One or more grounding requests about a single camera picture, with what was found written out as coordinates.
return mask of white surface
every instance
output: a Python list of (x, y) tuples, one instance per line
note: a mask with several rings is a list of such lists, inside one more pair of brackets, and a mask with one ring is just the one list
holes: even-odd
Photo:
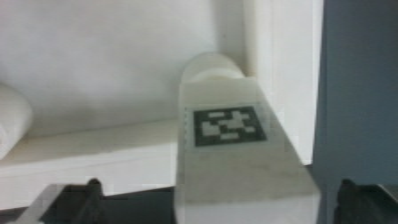
[(42, 136), (174, 118), (183, 66), (245, 61), (241, 0), (3, 0), (0, 82)]
[(247, 0), (248, 74), (302, 162), (312, 160), (323, 0)]
[[(252, 78), (181, 86), (179, 224), (316, 223), (319, 192), (263, 100)], [(192, 111), (248, 105), (256, 105), (266, 141), (195, 147)]]
[(21, 94), (0, 85), (0, 160), (32, 124), (32, 108)]
[(0, 210), (26, 206), (49, 184), (103, 183), (104, 194), (174, 185), (176, 121), (26, 139), (0, 161)]

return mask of white wall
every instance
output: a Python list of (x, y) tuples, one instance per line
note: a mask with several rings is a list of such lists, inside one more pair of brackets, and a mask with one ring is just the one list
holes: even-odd
[(176, 117), (181, 69), (243, 66), (241, 0), (3, 0), (0, 82), (33, 106), (30, 134)]
[(323, 0), (247, 0), (248, 74), (302, 162), (312, 160)]

